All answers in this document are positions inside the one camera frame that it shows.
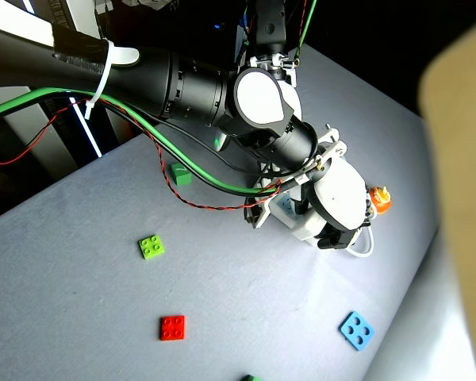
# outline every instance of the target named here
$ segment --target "lime green lego brick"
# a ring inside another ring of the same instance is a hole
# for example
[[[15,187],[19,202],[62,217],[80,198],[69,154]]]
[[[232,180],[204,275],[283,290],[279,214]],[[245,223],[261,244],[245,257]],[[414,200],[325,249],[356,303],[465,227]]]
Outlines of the lime green lego brick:
[[[159,256],[164,252],[164,246],[159,236],[147,237],[139,241],[141,251],[146,260]]]
[[[188,185],[192,183],[192,174],[180,163],[171,165],[171,174],[176,185]]]

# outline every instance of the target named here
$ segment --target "table surface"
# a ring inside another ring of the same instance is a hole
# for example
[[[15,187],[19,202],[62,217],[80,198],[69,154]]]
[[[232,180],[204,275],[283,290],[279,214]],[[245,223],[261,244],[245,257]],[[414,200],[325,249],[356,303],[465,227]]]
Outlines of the table surface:
[[[374,221],[374,254],[319,251],[273,217],[254,230],[240,211],[190,208],[137,137],[0,217],[0,381],[364,376],[438,224],[428,142],[419,117],[310,47],[302,57],[304,120],[338,128],[347,159],[393,195]],[[243,202],[198,180],[180,191]],[[166,253],[145,261],[137,241],[153,234]],[[353,310],[375,329],[362,352],[338,330]],[[186,339],[159,341],[159,318],[174,314]]]

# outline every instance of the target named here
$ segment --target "green wire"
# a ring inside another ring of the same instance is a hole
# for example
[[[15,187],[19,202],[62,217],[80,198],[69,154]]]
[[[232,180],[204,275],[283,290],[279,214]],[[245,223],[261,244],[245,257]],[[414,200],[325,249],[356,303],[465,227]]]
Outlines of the green wire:
[[[13,109],[14,107],[20,106],[32,100],[35,100],[39,97],[42,97],[46,94],[54,94],[54,93],[67,93],[71,91],[76,91],[78,93],[94,95],[94,93],[90,91],[80,91],[80,90],[69,90],[69,89],[60,89],[58,87],[44,87],[36,90],[32,90],[27,94],[20,95],[14,99],[11,99],[8,102],[4,102],[0,105],[0,113]],[[143,127],[145,127],[158,141],[162,142],[166,145],[169,149],[171,149],[176,155],[180,157],[182,162],[187,166],[191,167],[194,171],[196,171],[199,175],[210,181],[211,183],[222,187],[224,189],[235,191],[235,192],[242,192],[250,194],[251,196],[257,195],[259,192],[261,194],[271,194],[276,191],[275,188],[261,190],[260,188],[246,188],[246,187],[237,187],[234,185],[229,185],[226,183],[221,182],[219,179],[215,179],[211,174],[206,172],[204,169],[199,167],[194,161],[192,161],[188,156],[186,156],[182,151],[180,151],[174,144],[172,144],[162,133],[160,133],[153,125],[148,123],[141,115],[139,115],[136,111],[125,105],[123,102],[109,96],[109,95],[101,95],[101,99],[104,99],[108,102],[113,103],[115,106],[119,106],[129,114],[131,117],[136,119]]]
[[[317,0],[314,0],[312,2],[312,6],[310,7],[309,16],[307,16],[307,22],[305,23],[303,33],[301,34],[300,42],[299,42],[298,47],[296,49],[296,54],[294,55],[294,57],[296,57],[296,58],[298,58],[300,56],[301,46],[303,45],[303,41],[305,41],[305,36],[306,36],[307,32],[309,31],[310,20],[312,20],[312,15],[314,13],[314,10],[316,9],[316,4],[317,4]]]

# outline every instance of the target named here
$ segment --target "green block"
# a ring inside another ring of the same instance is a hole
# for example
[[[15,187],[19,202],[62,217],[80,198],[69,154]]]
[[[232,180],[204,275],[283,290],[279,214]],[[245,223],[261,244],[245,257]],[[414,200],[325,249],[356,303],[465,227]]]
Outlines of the green block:
[[[171,165],[171,174],[176,185],[188,185],[192,183],[192,174],[180,163]]]
[[[159,236],[147,237],[139,241],[141,251],[146,260],[159,256],[164,252],[164,247]]]

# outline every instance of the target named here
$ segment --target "orange object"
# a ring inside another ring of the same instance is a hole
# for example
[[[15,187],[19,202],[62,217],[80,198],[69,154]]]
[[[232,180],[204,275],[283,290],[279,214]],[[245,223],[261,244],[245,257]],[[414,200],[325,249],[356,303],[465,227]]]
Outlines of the orange object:
[[[386,187],[370,189],[370,198],[378,214],[384,214],[391,207],[391,195]]]

